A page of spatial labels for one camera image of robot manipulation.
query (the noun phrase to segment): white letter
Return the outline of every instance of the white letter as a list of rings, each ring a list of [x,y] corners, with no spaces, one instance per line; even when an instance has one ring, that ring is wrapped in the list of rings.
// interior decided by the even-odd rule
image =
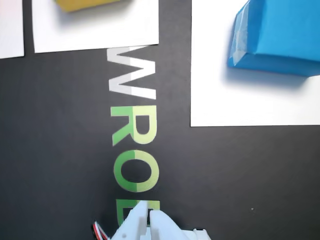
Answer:
[[[106,55],[109,62],[141,68],[140,70],[110,79],[109,90],[111,92],[127,94],[146,99],[156,99],[155,89],[123,85],[127,82],[152,75],[156,72],[156,64],[154,61],[143,60],[129,56],[120,56],[120,54],[124,54],[137,49],[142,49],[145,47],[147,46],[118,47],[107,49]]]

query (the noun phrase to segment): green letter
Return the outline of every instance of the green letter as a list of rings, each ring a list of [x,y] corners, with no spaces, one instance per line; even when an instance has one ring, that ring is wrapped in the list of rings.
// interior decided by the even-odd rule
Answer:
[[[116,217],[119,226],[124,222],[124,209],[133,209],[142,200],[116,200]],[[148,200],[148,209],[160,210],[160,201]]]
[[[151,168],[151,176],[147,181],[136,183],[128,181],[122,176],[121,168],[123,164],[134,159],[146,162]],[[121,153],[115,160],[113,172],[117,183],[123,189],[133,193],[141,193],[152,189],[159,179],[157,161],[149,153],[140,150],[130,150]]]
[[[111,117],[128,116],[129,123],[112,135],[112,144],[115,146],[127,135],[138,144],[151,143],[157,134],[157,106],[112,106]],[[149,116],[149,131],[140,134],[137,130],[136,116]]]

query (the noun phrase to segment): yellow object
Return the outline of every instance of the yellow object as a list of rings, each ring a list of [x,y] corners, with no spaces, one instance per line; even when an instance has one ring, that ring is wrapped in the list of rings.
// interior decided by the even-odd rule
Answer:
[[[56,0],[60,7],[66,12],[72,12],[116,1],[119,0]]]

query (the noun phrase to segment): white plastic part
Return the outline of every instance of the white plastic part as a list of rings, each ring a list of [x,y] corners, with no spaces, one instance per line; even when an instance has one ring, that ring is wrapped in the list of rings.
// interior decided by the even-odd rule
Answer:
[[[140,201],[129,213],[111,240],[211,240],[206,230],[181,230],[163,211],[150,212],[148,203]]]
[[[118,228],[111,240],[140,240],[147,233],[148,203],[140,201]]]

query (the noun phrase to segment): wire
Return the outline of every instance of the wire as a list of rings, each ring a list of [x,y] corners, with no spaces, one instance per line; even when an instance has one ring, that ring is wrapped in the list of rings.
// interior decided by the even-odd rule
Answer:
[[[97,240],[108,240],[109,237],[107,234],[103,231],[103,229],[100,227],[100,225],[95,221],[93,224],[93,232]]]

